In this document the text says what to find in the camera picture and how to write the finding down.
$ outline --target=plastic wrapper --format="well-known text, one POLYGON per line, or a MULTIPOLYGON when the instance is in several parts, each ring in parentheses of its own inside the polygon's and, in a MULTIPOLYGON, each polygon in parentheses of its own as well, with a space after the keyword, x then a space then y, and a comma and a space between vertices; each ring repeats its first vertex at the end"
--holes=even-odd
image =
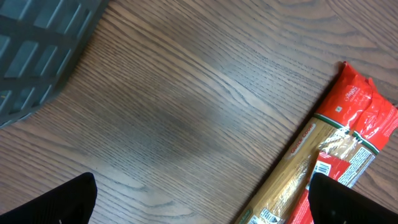
POLYGON ((345 62, 331 92, 289 147, 236 224, 283 223, 300 199, 320 152, 349 162, 338 181, 352 187, 398 127, 398 111, 345 62))

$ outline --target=package label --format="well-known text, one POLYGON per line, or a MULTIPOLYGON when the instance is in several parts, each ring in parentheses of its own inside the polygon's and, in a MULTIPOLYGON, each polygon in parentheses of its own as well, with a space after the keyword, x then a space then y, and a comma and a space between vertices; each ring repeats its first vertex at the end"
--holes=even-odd
POLYGON ((261 221, 261 219, 259 217, 253 215, 253 217, 251 217, 248 224, 265 224, 265 223, 263 221, 261 221))
POLYGON ((311 124, 308 129, 303 133, 303 135, 301 136, 301 138, 297 141, 297 143, 295 144, 294 147, 292 147, 290 150, 290 154, 287 157, 287 159, 290 159, 291 157, 293 157, 294 155, 296 155, 296 153, 301 149, 301 147, 304 145, 305 141, 307 140, 307 138, 309 137, 309 135, 311 135, 312 131, 315 129, 317 125, 315 123, 311 124))
POLYGON ((265 219, 265 221, 267 221, 268 223, 278 223, 280 221, 279 217, 277 217, 276 215, 272 214, 266 208, 261 212, 260 217, 265 219))
POLYGON ((361 147, 355 156, 349 160, 351 165, 349 165, 346 172, 338 179, 338 182, 351 188, 374 158, 375 156, 371 151, 365 147, 361 147))
POLYGON ((250 217, 251 212, 252 212, 252 210, 248 209, 246 211, 246 213, 243 215, 243 217, 242 217, 241 221, 239 222, 239 224, 245 224, 245 221, 250 217))

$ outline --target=dark wooden surface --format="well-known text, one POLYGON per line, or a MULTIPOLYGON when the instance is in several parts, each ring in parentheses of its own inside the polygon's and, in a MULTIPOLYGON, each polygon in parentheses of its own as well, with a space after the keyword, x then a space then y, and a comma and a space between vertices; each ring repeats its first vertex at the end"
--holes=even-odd
MULTIPOLYGON (((92 223, 229 223, 347 60, 398 103, 395 0, 111 1, 73 78, 0 130, 0 213, 90 171, 92 223)), ((398 138, 355 189, 398 212, 398 138)))

